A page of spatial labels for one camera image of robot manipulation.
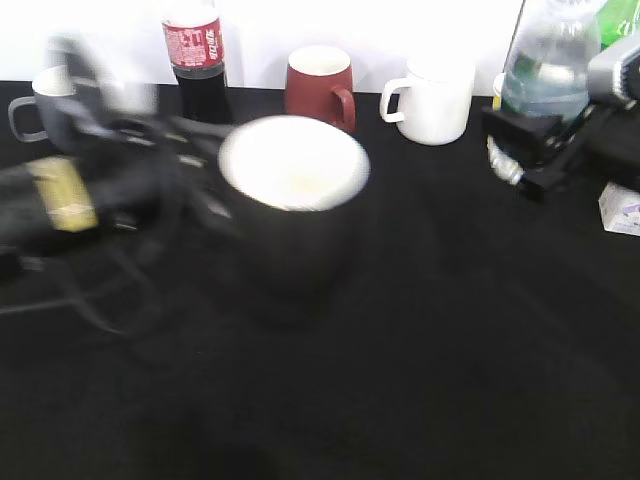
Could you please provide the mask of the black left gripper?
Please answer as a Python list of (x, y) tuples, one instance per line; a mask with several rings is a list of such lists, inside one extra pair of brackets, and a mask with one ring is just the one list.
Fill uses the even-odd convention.
[(169, 240), (190, 216), (207, 234), (238, 240), (240, 229), (215, 171), (233, 130), (175, 116), (111, 120), (107, 142), (116, 167), (107, 181), (108, 230)]

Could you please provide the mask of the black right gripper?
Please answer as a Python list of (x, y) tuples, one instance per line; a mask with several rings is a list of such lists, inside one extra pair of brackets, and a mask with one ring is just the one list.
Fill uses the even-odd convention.
[(560, 115), (530, 117), (485, 107), (481, 122), (496, 176), (529, 200), (564, 186), (587, 142), (608, 121), (608, 109), (587, 106), (572, 122)]

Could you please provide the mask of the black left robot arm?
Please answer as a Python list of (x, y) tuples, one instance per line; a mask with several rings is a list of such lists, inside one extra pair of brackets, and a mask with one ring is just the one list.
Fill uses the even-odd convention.
[(151, 261), (195, 191), (177, 146), (221, 142), (233, 128), (157, 115), (155, 87), (121, 83), (122, 61), (78, 37), (53, 37), (49, 53), (71, 90), (52, 99), (70, 144), (62, 155), (2, 170), (1, 252), (57, 255), (131, 225), (148, 233), (138, 261)]

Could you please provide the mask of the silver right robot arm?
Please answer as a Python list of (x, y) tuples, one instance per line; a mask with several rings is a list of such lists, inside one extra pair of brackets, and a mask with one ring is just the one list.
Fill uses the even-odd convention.
[(489, 164), (496, 176), (540, 201), (582, 163), (639, 190), (639, 34), (595, 56), (586, 75), (587, 106), (560, 115), (525, 115), (485, 107)]

